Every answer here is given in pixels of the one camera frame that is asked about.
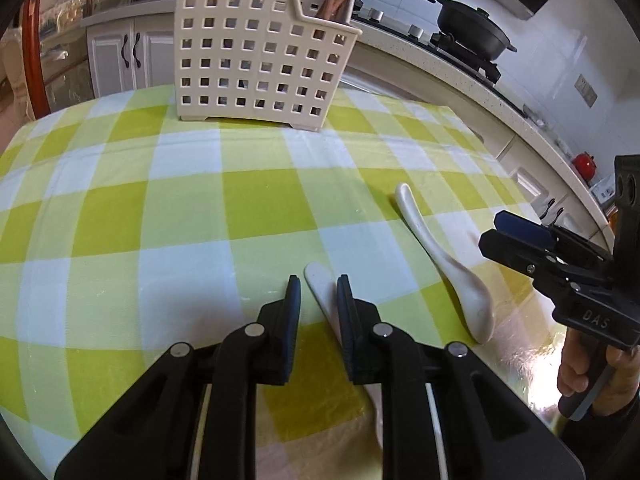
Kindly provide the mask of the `person's right hand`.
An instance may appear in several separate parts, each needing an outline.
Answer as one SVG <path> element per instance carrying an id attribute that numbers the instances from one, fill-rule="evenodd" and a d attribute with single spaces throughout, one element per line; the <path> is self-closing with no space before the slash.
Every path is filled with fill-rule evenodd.
<path id="1" fill-rule="evenodd" d="M 598 416 L 610 416 L 626 408 L 637 396 L 639 388 L 638 347 L 628 352 L 608 347 L 606 360 L 614 373 L 592 404 L 593 413 Z M 582 344 L 582 334 L 569 328 L 566 331 L 556 382 L 559 392 L 563 396 L 584 392 L 589 386 L 589 367 L 590 356 Z"/>

